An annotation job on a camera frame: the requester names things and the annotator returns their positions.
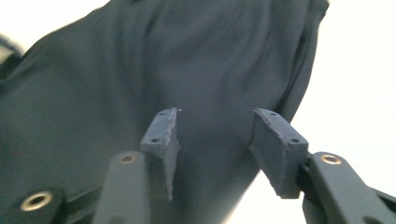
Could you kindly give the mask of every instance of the dark green cloth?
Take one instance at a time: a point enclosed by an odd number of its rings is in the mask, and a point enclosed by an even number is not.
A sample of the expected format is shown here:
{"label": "dark green cloth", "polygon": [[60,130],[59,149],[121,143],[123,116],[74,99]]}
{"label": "dark green cloth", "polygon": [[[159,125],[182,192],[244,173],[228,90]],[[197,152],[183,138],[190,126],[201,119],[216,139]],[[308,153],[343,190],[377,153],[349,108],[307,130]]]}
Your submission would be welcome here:
{"label": "dark green cloth", "polygon": [[100,185],[111,157],[177,107],[174,201],[153,222],[219,223],[258,172],[252,110],[292,119],[327,7],[112,0],[45,36],[0,80],[0,213],[32,189]]}

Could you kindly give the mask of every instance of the black plastic arm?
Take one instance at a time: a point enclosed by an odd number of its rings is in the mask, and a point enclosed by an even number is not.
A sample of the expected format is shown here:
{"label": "black plastic arm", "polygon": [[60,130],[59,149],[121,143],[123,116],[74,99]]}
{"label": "black plastic arm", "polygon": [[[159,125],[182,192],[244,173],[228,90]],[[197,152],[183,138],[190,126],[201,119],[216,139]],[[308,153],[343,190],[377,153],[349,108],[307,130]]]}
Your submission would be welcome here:
{"label": "black plastic arm", "polygon": [[367,187],[347,161],[327,152],[308,153],[308,144],[280,115],[255,110],[250,150],[276,194],[304,192],[308,224],[396,223],[393,197]]}

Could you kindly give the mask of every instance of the metal grommet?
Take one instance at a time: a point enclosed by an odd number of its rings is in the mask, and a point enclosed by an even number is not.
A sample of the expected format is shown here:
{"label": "metal grommet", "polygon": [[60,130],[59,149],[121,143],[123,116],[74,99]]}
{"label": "metal grommet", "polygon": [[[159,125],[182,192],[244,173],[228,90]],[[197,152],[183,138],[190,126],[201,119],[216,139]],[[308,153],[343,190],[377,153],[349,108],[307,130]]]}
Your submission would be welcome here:
{"label": "metal grommet", "polygon": [[21,210],[24,212],[30,212],[40,209],[50,203],[52,200],[52,194],[49,191],[38,192],[28,197],[21,204]]}
{"label": "metal grommet", "polygon": [[341,164],[341,160],[337,157],[332,156],[332,155],[323,155],[320,157],[320,159],[326,163],[331,164],[331,165]]}
{"label": "metal grommet", "polygon": [[120,158],[120,163],[128,164],[137,160],[135,155],[124,155]]}

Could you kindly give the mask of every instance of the small hole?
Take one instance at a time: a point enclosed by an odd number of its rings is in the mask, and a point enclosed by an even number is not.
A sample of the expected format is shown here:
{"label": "small hole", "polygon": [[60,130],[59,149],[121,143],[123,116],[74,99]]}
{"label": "small hole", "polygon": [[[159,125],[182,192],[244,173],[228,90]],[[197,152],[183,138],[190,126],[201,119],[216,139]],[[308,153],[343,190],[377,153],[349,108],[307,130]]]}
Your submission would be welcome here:
{"label": "small hole", "polygon": [[337,157],[332,156],[332,155],[323,155],[320,157],[320,159],[326,163],[331,164],[331,165],[341,164],[341,160],[338,159]]}
{"label": "small hole", "polygon": [[21,204],[21,210],[25,212],[34,211],[40,209],[50,203],[52,195],[48,191],[36,193],[28,197]]}
{"label": "small hole", "polygon": [[29,202],[30,205],[36,205],[38,203],[42,203],[46,199],[44,196],[38,196]]}
{"label": "small hole", "polygon": [[126,155],[120,158],[120,162],[121,163],[131,163],[134,162],[136,160],[136,156],[135,155]]}
{"label": "small hole", "polygon": [[366,224],[382,224],[381,221],[378,221],[373,217],[364,217],[363,220]]}

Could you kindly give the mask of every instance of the white background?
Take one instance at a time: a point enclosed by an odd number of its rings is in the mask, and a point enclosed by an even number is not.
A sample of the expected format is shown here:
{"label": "white background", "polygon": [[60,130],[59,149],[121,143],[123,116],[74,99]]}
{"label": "white background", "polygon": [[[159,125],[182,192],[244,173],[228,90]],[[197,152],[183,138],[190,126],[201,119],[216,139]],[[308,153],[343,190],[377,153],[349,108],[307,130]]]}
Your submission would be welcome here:
{"label": "white background", "polygon": [[[107,0],[0,0],[0,33],[24,49]],[[308,91],[292,122],[310,151],[349,161],[365,183],[396,196],[396,2],[332,0]],[[226,224],[304,224],[301,200],[275,196],[258,175]]]}

